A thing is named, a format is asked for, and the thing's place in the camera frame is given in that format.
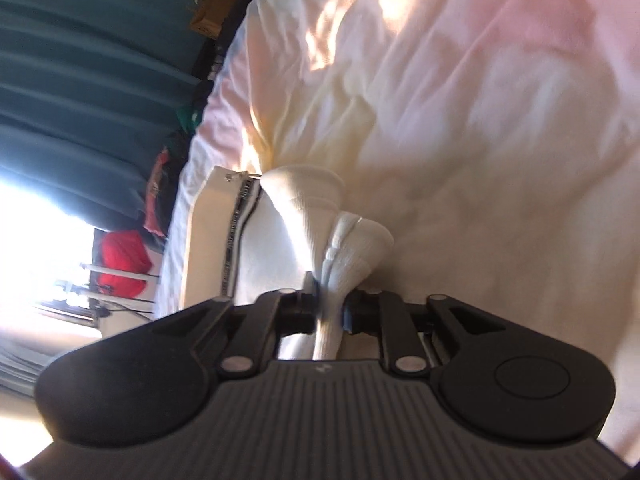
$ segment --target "curtain fold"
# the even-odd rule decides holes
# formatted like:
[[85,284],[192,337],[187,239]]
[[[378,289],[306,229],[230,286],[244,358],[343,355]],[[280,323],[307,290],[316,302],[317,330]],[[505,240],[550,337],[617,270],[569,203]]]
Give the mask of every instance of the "curtain fold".
[[0,0],[0,178],[107,230],[146,180],[204,38],[193,0]]

